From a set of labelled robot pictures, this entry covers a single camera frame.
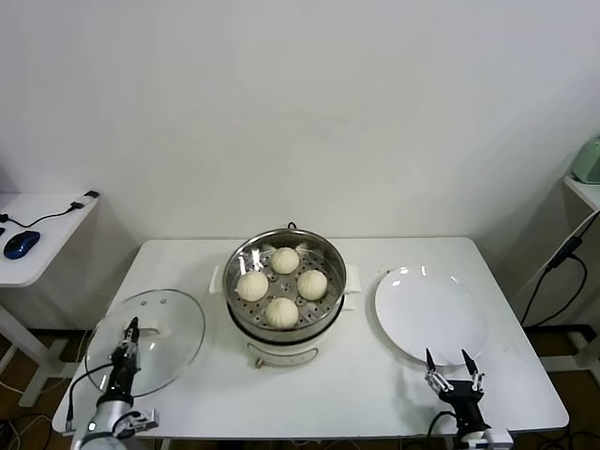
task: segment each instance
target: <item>white wall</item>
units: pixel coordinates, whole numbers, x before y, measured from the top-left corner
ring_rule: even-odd
[[[554,184],[600,128],[599,16],[592,0],[4,1],[0,185],[104,195],[11,308],[92,323],[144,239],[290,219],[469,235],[513,289],[568,229]]]

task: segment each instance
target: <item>robotic arm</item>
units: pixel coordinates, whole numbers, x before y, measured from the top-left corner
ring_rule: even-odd
[[[479,400],[484,396],[482,387],[484,374],[479,373],[477,365],[463,350],[462,357],[471,375],[470,380],[446,380],[437,371],[433,357],[427,349],[427,374],[425,380],[438,398],[448,403],[455,411],[457,419],[457,449],[510,449],[513,440],[508,431],[494,431],[479,410]]]
[[[71,450],[125,450],[145,448],[132,439],[138,431],[158,426],[156,410],[144,413],[133,410],[131,385],[139,369],[138,340],[140,328],[135,317],[111,354],[112,371],[107,389],[96,403],[96,413],[77,429]]]

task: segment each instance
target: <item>stainless steel pot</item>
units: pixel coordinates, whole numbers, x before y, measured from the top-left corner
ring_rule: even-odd
[[[269,259],[277,248],[295,248],[300,264],[289,275],[273,271]],[[328,281],[327,294],[309,302],[297,291],[296,281],[307,270],[317,269]],[[246,302],[235,291],[238,279],[250,270],[264,273],[269,280],[266,295],[258,302]],[[293,345],[315,338],[336,320],[343,305],[346,265],[338,250],[314,232],[281,229],[264,232],[246,241],[227,261],[223,271],[223,292],[235,324],[248,336],[270,345]],[[287,297],[298,306],[296,326],[287,330],[271,327],[264,311],[276,297]]]

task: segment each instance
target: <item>steamed bun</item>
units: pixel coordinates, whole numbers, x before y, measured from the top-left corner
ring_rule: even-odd
[[[271,256],[271,267],[278,274],[287,275],[296,270],[300,257],[296,250],[289,247],[278,248]]]
[[[235,291],[247,302],[263,298],[269,289],[269,280],[261,272],[248,272],[237,281]]]
[[[274,298],[266,307],[264,318],[274,328],[292,328],[298,322],[298,307],[289,298]]]
[[[308,270],[298,279],[298,293],[307,300],[319,300],[327,293],[327,278],[318,270]]]

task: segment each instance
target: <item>white shelf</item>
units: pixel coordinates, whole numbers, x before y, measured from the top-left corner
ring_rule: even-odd
[[[594,211],[600,209],[600,185],[586,185],[575,181],[570,176],[564,177],[564,183],[575,192]]]
[[[0,213],[21,223],[31,223],[48,214],[62,213],[82,194],[0,194]],[[9,260],[0,254],[0,287],[24,288],[35,283],[97,201],[64,216],[42,220],[32,227],[30,230],[40,232],[41,237],[19,260]],[[0,226],[7,229],[0,236],[0,249],[3,250],[8,239],[21,233],[23,228],[11,222]]]

